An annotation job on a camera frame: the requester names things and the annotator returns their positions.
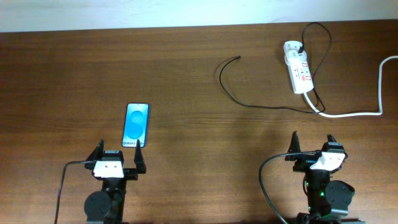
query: white cord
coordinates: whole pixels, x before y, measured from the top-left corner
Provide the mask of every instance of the white cord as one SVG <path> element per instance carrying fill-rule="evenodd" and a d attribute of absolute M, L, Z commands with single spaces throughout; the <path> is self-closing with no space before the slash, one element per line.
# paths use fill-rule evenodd
<path fill-rule="evenodd" d="M 349 117 L 349 116 L 379 116 L 383 114 L 383 107 L 381 105 L 381 73 L 382 73 L 382 68 L 383 65 L 386 61 L 390 60 L 390 59 L 397 59 L 398 56 L 391 56 L 388 57 L 386 59 L 384 59 L 379 67 L 379 86 L 378 86 L 378 90 L 379 90 L 379 112 L 360 112 L 360 113 L 349 113 L 349 114 L 336 114 L 336 115 L 332 115 L 332 114 L 325 114 L 325 113 L 319 113 L 319 115 L 327 117 L 327 118 L 345 118 L 345 117 Z M 315 111 L 315 112 L 319 112 L 318 109 L 312 104 L 310 98 L 307 96 L 307 93 L 303 93 L 305 100 L 307 101 L 307 103 L 311 106 L 311 108 Z"/>

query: brown wooden surface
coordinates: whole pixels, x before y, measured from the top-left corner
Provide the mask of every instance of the brown wooden surface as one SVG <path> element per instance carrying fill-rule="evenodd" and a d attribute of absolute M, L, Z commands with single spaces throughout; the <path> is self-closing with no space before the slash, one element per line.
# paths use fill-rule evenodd
<path fill-rule="evenodd" d="M 377 111 L 380 62 L 398 53 L 398 21 L 328 22 L 333 48 L 316 79 L 331 114 Z M 151 106 L 147 174 L 127 185 L 124 220 L 133 223 L 268 222 L 275 218 L 258 168 L 287 152 L 293 131 L 302 150 L 333 133 L 349 158 L 335 178 L 356 189 L 350 218 L 396 223 L 398 213 L 398 61 L 385 64 L 384 114 L 328 119 L 233 103 L 216 67 L 242 55 L 224 81 L 246 103 L 309 110 L 290 86 L 283 43 L 301 24 L 115 29 L 0 34 L 0 223 L 52 223 L 63 165 L 82 160 L 100 139 L 121 147 L 126 105 Z M 328 37 L 307 33 L 316 65 Z M 284 217 L 307 211 L 303 175 L 270 163 L 265 186 Z M 59 223 L 84 223 L 83 204 L 99 190 L 83 166 L 65 179 Z"/>

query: electrical socket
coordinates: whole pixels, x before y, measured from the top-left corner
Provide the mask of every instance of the electrical socket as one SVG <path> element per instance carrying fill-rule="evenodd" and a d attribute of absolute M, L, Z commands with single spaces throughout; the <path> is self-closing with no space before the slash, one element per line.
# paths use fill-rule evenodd
<path fill-rule="evenodd" d="M 299 49 L 302 45 L 301 42 L 295 40 L 284 44 L 285 63 L 289 68 L 290 80 L 295 94 L 306 93 L 313 89 L 311 73 L 307 63 L 307 53 L 303 51 L 299 54 Z"/>

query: white backdrop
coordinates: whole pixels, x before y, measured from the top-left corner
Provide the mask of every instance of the white backdrop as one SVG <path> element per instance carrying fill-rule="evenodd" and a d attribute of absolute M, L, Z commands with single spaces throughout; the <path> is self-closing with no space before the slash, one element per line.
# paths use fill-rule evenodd
<path fill-rule="evenodd" d="M 398 19 L 398 0 L 0 0 L 0 32 Z"/>

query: blue phone screen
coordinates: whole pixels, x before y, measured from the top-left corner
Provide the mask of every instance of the blue phone screen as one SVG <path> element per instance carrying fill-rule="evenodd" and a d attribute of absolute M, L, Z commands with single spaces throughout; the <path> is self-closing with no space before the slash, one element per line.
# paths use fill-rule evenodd
<path fill-rule="evenodd" d="M 145 146 L 148 110 L 149 105 L 146 103 L 130 103 L 127 105 L 123 147 L 135 147 L 137 139 L 141 142 L 141 147 Z"/>

